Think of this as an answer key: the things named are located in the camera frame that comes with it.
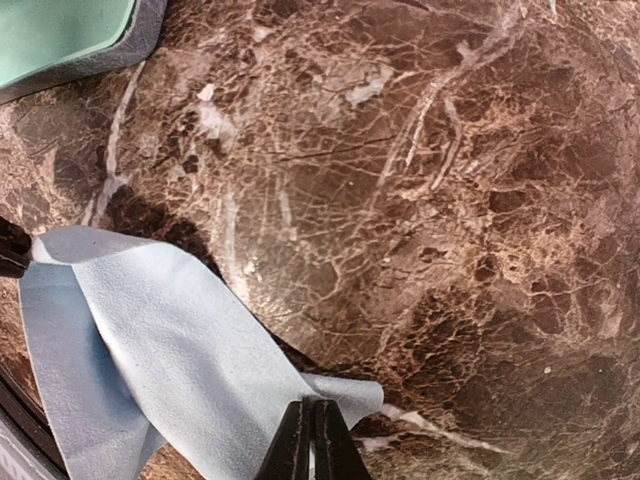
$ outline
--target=white vein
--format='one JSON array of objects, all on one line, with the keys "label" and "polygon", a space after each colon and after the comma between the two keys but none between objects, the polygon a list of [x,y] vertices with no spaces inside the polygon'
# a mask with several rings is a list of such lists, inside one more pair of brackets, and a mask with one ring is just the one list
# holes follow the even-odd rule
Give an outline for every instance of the white vein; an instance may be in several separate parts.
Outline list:
[{"label": "white vein", "polygon": [[458,149],[460,148],[460,143],[462,143],[462,123],[460,122],[460,117],[458,117],[458,111],[456,110],[456,106],[451,101],[451,99],[449,98],[444,99],[444,110],[445,112],[447,112],[447,116],[449,117],[449,120],[453,125],[453,129],[455,130],[456,136],[453,142],[451,143],[449,150],[447,151],[447,156],[445,158],[444,163],[442,164],[442,167],[440,168],[440,171],[438,172],[438,175],[436,176],[436,178],[433,180],[433,183],[431,184],[431,191],[436,190],[442,183],[444,176],[451,169],[451,165],[453,164],[453,159],[456,157],[456,154],[458,153]]},{"label": "white vein", "polygon": [[117,174],[118,140],[120,139],[120,127],[122,126],[122,122],[124,122],[127,107],[131,102],[131,98],[133,97],[133,93],[135,92],[136,87],[138,86],[138,79],[142,74],[142,70],[144,69],[145,64],[146,62],[142,62],[134,70],[133,75],[131,75],[131,78],[129,79],[129,83],[127,84],[127,88],[122,95],[120,104],[116,109],[116,113],[113,115],[113,120],[111,122],[111,131],[109,133],[109,140],[107,141],[107,152],[105,160],[107,179],[102,185],[102,191],[100,192],[100,195],[98,195],[97,201],[94,202],[92,200],[85,208],[85,213],[82,219],[83,225],[91,224],[91,226],[97,227],[100,224],[100,220],[102,220],[104,212],[107,210],[107,206],[109,205],[109,202],[111,201],[113,195],[120,189],[120,187],[126,185],[129,181],[127,176]]},{"label": "white vein", "polygon": [[[500,58],[502,55],[507,53],[513,47],[516,38],[515,36],[511,36],[510,32],[520,18],[520,7],[521,2],[515,2],[504,15],[504,17],[502,17],[493,31],[484,39],[482,45],[477,49],[471,50],[466,44],[461,43],[458,46],[458,53],[460,53],[463,57],[462,62],[460,62],[457,67],[449,70],[446,73],[443,73],[442,75],[431,81],[429,85],[427,85],[427,87],[422,91],[422,93],[420,94],[420,99],[418,100],[418,102],[416,102],[416,105],[413,107],[413,110],[409,114],[405,123],[402,125],[400,132],[396,136],[396,139],[389,149],[385,164],[382,167],[380,175],[378,176],[378,188],[382,187],[386,182],[389,174],[391,173],[393,165],[398,159],[398,156],[408,139],[411,140],[411,147],[409,148],[409,152],[405,157],[405,164],[407,166],[411,165],[413,157],[415,156],[416,150],[418,148],[420,138],[422,137],[424,120],[438,93],[440,93],[440,91],[447,85],[449,85],[453,80],[458,79],[471,70],[475,70],[477,68],[483,67],[484,65],[487,65],[490,62],[493,62],[497,58]],[[504,47],[498,48],[493,51],[493,53],[491,53],[491,50],[493,50],[498,43],[507,38],[510,41]]]},{"label": "white vein", "polygon": [[282,212],[282,220],[289,231],[289,240],[295,242],[298,239],[298,230],[292,226],[293,216],[291,215],[291,205],[289,204],[289,195],[283,190],[278,193],[280,201],[280,212]]},{"label": "white vein", "polygon": [[249,288],[247,280],[244,278],[242,268],[236,257],[236,220],[238,204],[233,197],[233,192],[228,192],[224,197],[224,206],[227,219],[225,231],[225,253],[229,268],[229,283],[233,292],[244,302],[249,301]]},{"label": "white vein", "polygon": [[468,438],[460,433],[449,432],[448,430],[440,428],[435,423],[424,418],[418,412],[405,412],[404,410],[394,405],[385,403],[380,409],[380,413],[393,421],[410,423],[418,427],[422,432],[430,433],[437,437],[446,438],[450,442],[453,442],[464,448],[481,448],[484,450],[489,450],[491,452],[511,454],[511,452],[509,452],[508,450],[504,450],[495,445],[491,445],[489,442],[485,442],[483,440],[475,440],[473,438]]}]

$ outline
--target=black object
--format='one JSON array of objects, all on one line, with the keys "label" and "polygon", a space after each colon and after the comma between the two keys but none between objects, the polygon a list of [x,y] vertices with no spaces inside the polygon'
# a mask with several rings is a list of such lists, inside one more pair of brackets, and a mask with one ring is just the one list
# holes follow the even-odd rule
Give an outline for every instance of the black object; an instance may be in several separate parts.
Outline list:
[{"label": "black object", "polygon": [[0,277],[22,278],[29,268],[29,250],[29,234],[0,217]]},{"label": "black object", "polygon": [[255,480],[308,480],[315,452],[316,480],[372,480],[338,404],[291,402]]}]

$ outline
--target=light blue cloth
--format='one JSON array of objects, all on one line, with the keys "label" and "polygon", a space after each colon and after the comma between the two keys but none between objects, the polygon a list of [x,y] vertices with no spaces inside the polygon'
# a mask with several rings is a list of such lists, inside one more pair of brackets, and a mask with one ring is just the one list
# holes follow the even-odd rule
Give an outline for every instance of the light blue cloth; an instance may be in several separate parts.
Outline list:
[{"label": "light blue cloth", "polygon": [[350,428],[382,405],[375,382],[300,374],[176,247],[68,227],[32,254],[27,343],[74,480],[135,479],[165,439],[208,479],[251,480],[292,400],[334,399]]}]

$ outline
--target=green object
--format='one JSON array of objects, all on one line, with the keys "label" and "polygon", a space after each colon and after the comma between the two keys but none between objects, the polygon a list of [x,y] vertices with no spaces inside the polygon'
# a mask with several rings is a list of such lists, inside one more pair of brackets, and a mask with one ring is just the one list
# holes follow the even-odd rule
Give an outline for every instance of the green object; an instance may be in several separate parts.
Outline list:
[{"label": "green object", "polygon": [[0,88],[107,48],[135,0],[0,0]]}]

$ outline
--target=microfiber cloth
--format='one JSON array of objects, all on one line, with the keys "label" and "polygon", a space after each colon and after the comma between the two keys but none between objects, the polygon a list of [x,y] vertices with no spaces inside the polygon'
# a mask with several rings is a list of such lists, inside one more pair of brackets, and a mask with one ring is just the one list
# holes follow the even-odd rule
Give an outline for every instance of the microfiber cloth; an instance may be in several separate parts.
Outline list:
[{"label": "microfiber cloth", "polygon": [[20,280],[29,352],[72,479],[138,478],[169,442],[207,479],[251,480],[289,402],[349,428],[375,382],[298,372],[227,286],[172,245],[88,227],[34,240]]}]

